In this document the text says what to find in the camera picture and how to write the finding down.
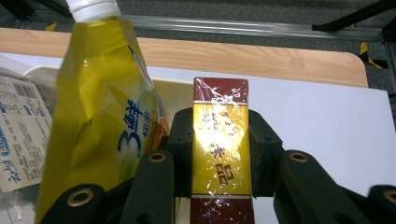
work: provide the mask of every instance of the wooden edge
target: wooden edge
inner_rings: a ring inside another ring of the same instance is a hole
[[[62,58],[69,33],[0,28],[0,52]],[[356,55],[309,49],[138,38],[149,66],[368,87]]]

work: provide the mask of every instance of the white cap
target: white cap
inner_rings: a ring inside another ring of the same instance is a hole
[[[120,16],[117,0],[66,0],[76,22]]]

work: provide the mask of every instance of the floor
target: floor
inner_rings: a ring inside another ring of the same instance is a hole
[[[35,0],[25,0],[35,9],[32,22],[16,21],[0,6],[0,27],[44,30],[50,22],[57,21],[55,31],[70,32],[72,20],[59,16]],[[55,0],[66,6],[65,0]],[[339,19],[378,0],[118,0],[123,15],[194,18],[226,21],[259,21],[291,24],[322,24]],[[357,23],[357,27],[382,28],[396,15],[396,8]],[[360,41],[328,40],[316,38],[280,38],[252,35],[220,35],[178,31],[140,30],[142,37],[160,37],[246,45],[284,47],[295,49],[321,49],[359,54]],[[386,60],[384,44],[369,42],[370,58]],[[370,88],[394,93],[388,69],[366,65]],[[396,105],[392,105],[396,115]]]

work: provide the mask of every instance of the yellow plastic bag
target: yellow plastic bag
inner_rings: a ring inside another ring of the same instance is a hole
[[[167,124],[129,21],[76,23],[57,79],[36,222],[79,184],[105,190],[134,176]]]

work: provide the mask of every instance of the barcode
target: barcode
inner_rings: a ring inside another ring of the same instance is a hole
[[[14,85],[15,90],[17,91],[19,96],[37,99],[37,96],[35,95],[35,89],[33,87],[16,84],[16,83],[12,83],[12,84]]]

